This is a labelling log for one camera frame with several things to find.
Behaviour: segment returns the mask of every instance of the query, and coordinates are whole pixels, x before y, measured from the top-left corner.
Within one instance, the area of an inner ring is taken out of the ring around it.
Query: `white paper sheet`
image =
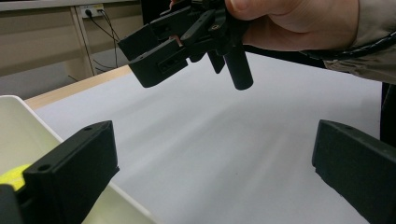
[[[248,60],[255,83],[246,91],[204,57],[150,89],[131,74],[35,112],[63,139],[113,120],[113,181],[163,223],[367,223],[311,157],[320,119],[379,136],[381,83]]]

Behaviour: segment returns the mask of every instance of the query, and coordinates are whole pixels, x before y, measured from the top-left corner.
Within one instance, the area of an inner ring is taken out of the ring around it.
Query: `yellow object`
[[[14,190],[20,189],[24,185],[22,172],[28,168],[30,164],[18,166],[3,175],[0,175],[0,184],[9,184]]]

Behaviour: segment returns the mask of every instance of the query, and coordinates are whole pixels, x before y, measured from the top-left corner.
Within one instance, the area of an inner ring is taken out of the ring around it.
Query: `white table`
[[[63,139],[113,120],[113,181],[163,223],[367,223],[311,157],[320,119],[379,136],[381,83],[248,60],[255,83],[246,91],[204,57],[154,88],[131,74],[35,112]]]

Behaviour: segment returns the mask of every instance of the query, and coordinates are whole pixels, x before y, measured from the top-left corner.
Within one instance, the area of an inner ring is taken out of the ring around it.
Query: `power outlet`
[[[79,9],[81,10],[81,16],[82,18],[89,18],[87,15],[87,10],[89,10],[92,14],[93,17],[101,17],[103,14],[100,12],[100,10],[105,9],[103,7],[103,4],[94,4],[94,5],[85,5],[85,6],[80,6]]]

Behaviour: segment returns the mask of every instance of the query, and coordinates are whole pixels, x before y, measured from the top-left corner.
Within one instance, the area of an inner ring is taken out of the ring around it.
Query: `black bracelet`
[[[347,50],[303,50],[302,54],[312,59],[323,61],[343,61],[353,58],[359,58],[368,54],[376,53],[382,49],[386,49],[396,44],[396,32],[393,32],[379,40],[376,40],[361,47]]]

